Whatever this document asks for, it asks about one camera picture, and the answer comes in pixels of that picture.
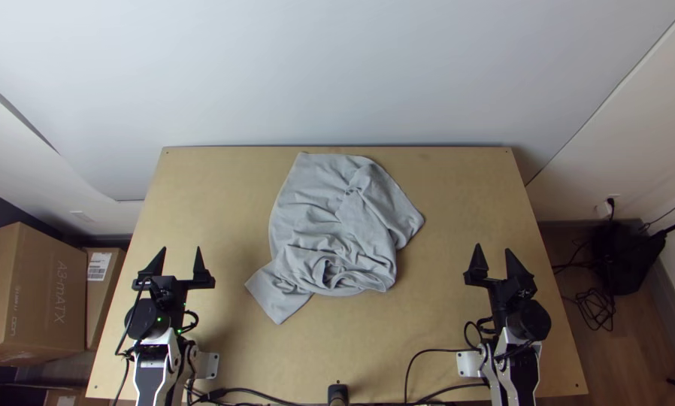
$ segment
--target cardboard box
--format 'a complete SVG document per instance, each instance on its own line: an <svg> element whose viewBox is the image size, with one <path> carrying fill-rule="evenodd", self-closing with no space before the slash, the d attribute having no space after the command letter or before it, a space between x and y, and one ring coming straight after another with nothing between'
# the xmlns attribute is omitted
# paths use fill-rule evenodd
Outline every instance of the cardboard box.
<svg viewBox="0 0 675 406"><path fill-rule="evenodd" d="M0 386L0 406L13 406L15 404L20 406L110 405L110 399L87 398L85 393L86 389L80 387Z"/></svg>
<svg viewBox="0 0 675 406"><path fill-rule="evenodd" d="M126 253L120 248L85 248L87 252L87 349L97 350Z"/></svg>
<svg viewBox="0 0 675 406"><path fill-rule="evenodd" d="M87 398L85 392L85 389L50 389L44 397L44 406L109 406L109 399Z"/></svg>
<svg viewBox="0 0 675 406"><path fill-rule="evenodd" d="M86 254L25 224L0 228L0 365L84 351Z"/></svg>

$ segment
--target baseboard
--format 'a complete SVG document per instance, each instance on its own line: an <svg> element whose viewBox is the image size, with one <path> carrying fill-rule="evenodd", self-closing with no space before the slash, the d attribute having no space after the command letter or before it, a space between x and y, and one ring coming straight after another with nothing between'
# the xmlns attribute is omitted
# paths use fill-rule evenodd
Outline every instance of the baseboard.
<svg viewBox="0 0 675 406"><path fill-rule="evenodd" d="M655 262L645 283L650 286L658 315L663 319L668 339L675 350L675 289L661 260Z"/></svg>

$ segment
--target wooden board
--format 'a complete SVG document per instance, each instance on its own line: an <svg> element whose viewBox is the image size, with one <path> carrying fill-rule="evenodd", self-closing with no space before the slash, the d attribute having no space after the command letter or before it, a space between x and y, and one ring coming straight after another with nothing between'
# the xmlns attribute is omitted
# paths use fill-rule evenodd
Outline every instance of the wooden board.
<svg viewBox="0 0 675 406"><path fill-rule="evenodd" d="M298 152L367 156L382 165L425 216L398 254L398 280L387 292L349 298L315 295L276 326L244 288L270 261L268 218ZM462 273L480 242L492 277L505 277L509 247L535 274L537 300L552 317L540 361L539 396L586 393L565 310L525 188L509 148L181 147L165 148L144 203L112 301L88 396L111 398L124 371L113 355L135 299L137 271L163 246L164 274L191 277L195 248L216 279L189 293L200 316L191 337L221 354L215 380L199 389L241 386L290 401L324 403L340 380L351 401L402 401L407 363L425 348L465 348L463 325L490 315L484 289ZM121 398L135 398L132 373ZM468 382L455 356L428 353L410 373L409 396ZM444 401L488 399L485 388L448 392ZM229 400L257 401L248 395Z"/></svg>

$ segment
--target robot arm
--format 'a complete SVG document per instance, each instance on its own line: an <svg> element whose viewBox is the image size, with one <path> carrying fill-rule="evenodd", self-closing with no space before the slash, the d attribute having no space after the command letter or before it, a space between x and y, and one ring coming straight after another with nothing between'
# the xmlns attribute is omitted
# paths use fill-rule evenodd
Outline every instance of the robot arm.
<svg viewBox="0 0 675 406"><path fill-rule="evenodd" d="M491 332L482 338L480 351L456 354L463 377L487 380L493 406L534 406L535 389L540 380L538 361L542 340L550 331L550 316L533 300L537 288L533 275L510 250L505 250L507 279L488 278L488 265L480 244L476 244L465 284L488 290L492 316L481 320L477 328ZM491 320L493 329L482 322Z"/></svg>
<svg viewBox="0 0 675 406"><path fill-rule="evenodd" d="M179 406L188 379L215 378L219 354L201 352L194 341L182 336L197 325L197 315L186 311L187 291L211 289L215 279L205 269L198 247L191 280L162 276L166 249L138 273L132 289L149 289L125 317L127 335L135 340L133 383L137 406ZM195 322L183 327L185 314Z"/></svg>

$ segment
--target crumpled fabric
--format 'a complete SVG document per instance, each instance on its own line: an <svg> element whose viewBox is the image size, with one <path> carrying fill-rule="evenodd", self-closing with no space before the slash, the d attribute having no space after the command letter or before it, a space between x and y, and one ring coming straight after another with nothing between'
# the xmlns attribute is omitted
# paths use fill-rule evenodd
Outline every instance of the crumpled fabric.
<svg viewBox="0 0 675 406"><path fill-rule="evenodd" d="M272 209L272 261L245 287L276 324L314 293L385 292L398 272L396 251L424 222L370 159L300 153Z"/></svg>

